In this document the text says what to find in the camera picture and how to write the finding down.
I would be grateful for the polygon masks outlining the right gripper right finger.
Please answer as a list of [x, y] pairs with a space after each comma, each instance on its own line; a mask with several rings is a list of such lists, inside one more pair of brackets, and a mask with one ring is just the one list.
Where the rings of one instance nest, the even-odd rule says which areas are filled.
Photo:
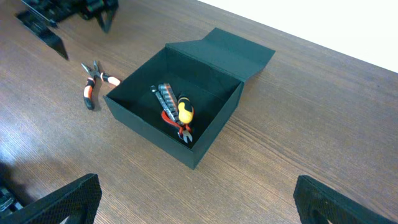
[[294, 200], [304, 224], [396, 224], [308, 175], [298, 176]]

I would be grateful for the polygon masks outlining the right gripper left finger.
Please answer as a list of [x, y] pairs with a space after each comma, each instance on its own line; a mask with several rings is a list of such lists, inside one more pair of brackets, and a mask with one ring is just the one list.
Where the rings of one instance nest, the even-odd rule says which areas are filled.
[[93, 224], [101, 196], [98, 175], [86, 174], [40, 200], [1, 218], [1, 223]]

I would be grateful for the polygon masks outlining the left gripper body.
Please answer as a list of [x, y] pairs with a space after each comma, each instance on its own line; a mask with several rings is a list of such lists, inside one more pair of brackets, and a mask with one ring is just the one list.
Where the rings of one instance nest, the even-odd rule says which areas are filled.
[[102, 13], [114, 12], [118, 0], [23, 0], [27, 9], [21, 17], [33, 16], [45, 22], [61, 22], [78, 14], [84, 20], [100, 17]]

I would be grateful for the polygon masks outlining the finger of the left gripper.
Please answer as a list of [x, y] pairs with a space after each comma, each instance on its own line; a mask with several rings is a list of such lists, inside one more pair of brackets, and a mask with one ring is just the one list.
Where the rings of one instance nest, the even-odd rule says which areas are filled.
[[105, 10], [104, 11], [105, 14], [106, 14], [105, 17], [102, 16], [101, 12], [97, 13], [96, 20], [97, 20], [100, 28], [102, 29], [102, 31], [104, 33], [108, 33], [109, 32], [109, 30], [111, 28], [111, 24], [113, 22], [113, 19], [114, 19], [114, 16], [116, 15], [117, 10], [118, 10], [117, 8]]
[[46, 45], [56, 51], [56, 53], [58, 53], [65, 60], [68, 60], [68, 54], [62, 39], [55, 33], [53, 33], [42, 19], [40, 19], [33, 12], [30, 11], [22, 11], [20, 13], [17, 13], [16, 17], [42, 42], [44, 42]]

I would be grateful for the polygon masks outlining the orange black needle-nose pliers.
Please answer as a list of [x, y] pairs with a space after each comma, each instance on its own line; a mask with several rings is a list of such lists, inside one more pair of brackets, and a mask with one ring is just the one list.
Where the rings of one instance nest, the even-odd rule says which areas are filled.
[[83, 101], [89, 110], [94, 110], [95, 104], [93, 102], [92, 93], [96, 85], [96, 79], [99, 78], [102, 82], [107, 82], [114, 86], [120, 85], [122, 81], [112, 75], [102, 72], [96, 60], [93, 61], [93, 68], [84, 63], [82, 63], [81, 66], [89, 74], [83, 89]]

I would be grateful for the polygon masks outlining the silver ratchet wrench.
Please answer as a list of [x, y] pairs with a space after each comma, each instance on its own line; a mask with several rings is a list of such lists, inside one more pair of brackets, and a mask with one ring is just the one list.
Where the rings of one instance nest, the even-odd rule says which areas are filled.
[[153, 92], [155, 94], [155, 96], [157, 97], [157, 99], [159, 100], [161, 106], [163, 107], [164, 111], [167, 113], [167, 115], [169, 116], [170, 119], [173, 119], [173, 114], [172, 112], [169, 110], [169, 107], [167, 106], [165, 100], [163, 99], [162, 95], [160, 94], [159, 90], [152, 85], [150, 87], [151, 92]]

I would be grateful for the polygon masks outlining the orange socket holder rail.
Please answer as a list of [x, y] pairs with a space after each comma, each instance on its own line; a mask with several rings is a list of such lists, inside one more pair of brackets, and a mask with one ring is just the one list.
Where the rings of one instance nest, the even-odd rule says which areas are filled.
[[163, 97], [167, 110], [166, 113], [172, 121], [175, 121], [179, 125], [183, 123], [178, 118], [177, 99], [172, 91], [172, 87], [169, 83], [163, 83], [158, 85], [161, 96]]

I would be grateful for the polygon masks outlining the yellow black stubby screwdriver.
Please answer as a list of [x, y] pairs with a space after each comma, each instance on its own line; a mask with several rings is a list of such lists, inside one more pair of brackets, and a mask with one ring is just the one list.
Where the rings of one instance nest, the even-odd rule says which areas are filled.
[[189, 100], [185, 95], [182, 95], [178, 99], [178, 118], [183, 124], [189, 124], [193, 120], [194, 109]]

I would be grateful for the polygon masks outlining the red diagonal cutting pliers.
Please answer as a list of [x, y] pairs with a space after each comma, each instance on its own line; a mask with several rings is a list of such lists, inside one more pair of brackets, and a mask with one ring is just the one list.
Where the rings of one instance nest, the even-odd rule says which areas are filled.
[[193, 141], [193, 138], [191, 135], [192, 130], [191, 130], [189, 124], [183, 124], [183, 125], [177, 124], [175, 121], [172, 121], [169, 118], [169, 116], [167, 115], [167, 113], [164, 110], [161, 113], [161, 117], [166, 123], [168, 123], [169, 125], [171, 125], [177, 129], [177, 134], [178, 134], [179, 138], [182, 139], [185, 143], [189, 143], [189, 142]]

